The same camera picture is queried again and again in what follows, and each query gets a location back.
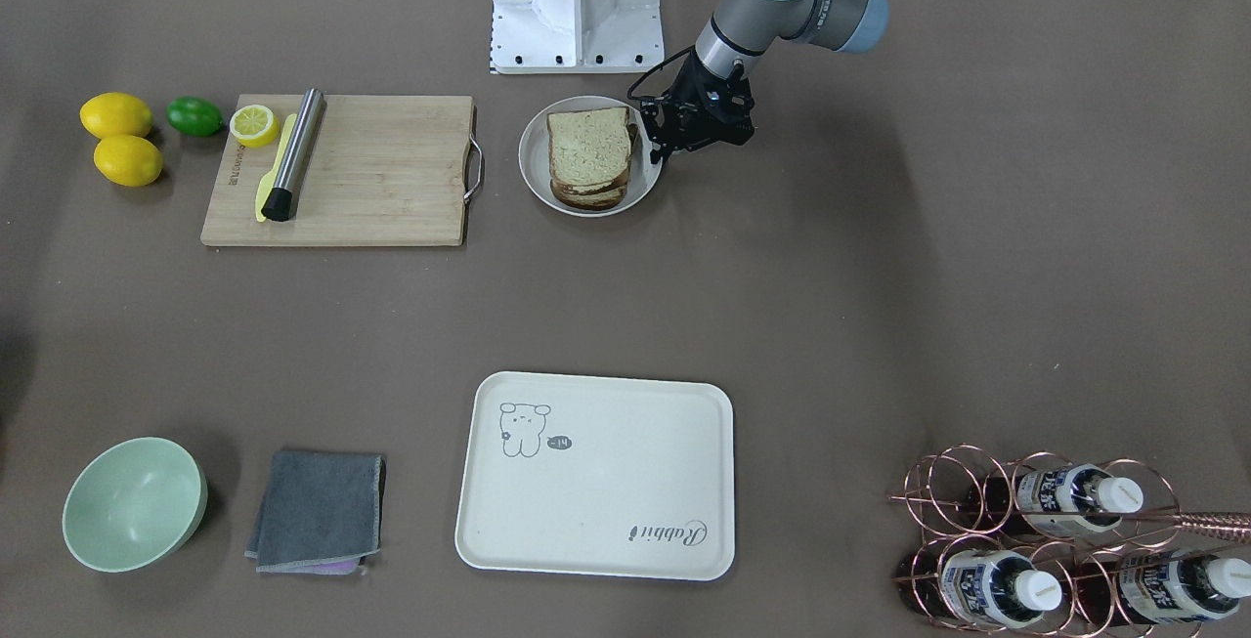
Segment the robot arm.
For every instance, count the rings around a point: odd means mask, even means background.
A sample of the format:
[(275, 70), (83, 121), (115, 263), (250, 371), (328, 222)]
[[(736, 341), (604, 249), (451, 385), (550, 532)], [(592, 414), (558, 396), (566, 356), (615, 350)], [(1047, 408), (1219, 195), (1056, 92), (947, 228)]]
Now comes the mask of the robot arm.
[(657, 64), (666, 90), (628, 95), (641, 113), (646, 156), (666, 165), (679, 153), (741, 148), (756, 133), (752, 73), (773, 43), (859, 55), (884, 38), (888, 0), (721, 0), (694, 41)]

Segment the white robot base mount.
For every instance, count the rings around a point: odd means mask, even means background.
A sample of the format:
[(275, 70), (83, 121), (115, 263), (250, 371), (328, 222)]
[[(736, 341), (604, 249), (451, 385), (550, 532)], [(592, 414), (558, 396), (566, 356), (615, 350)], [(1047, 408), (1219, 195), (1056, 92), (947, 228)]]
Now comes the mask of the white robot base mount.
[(661, 0), (492, 3), (490, 73), (642, 73), (666, 58)]

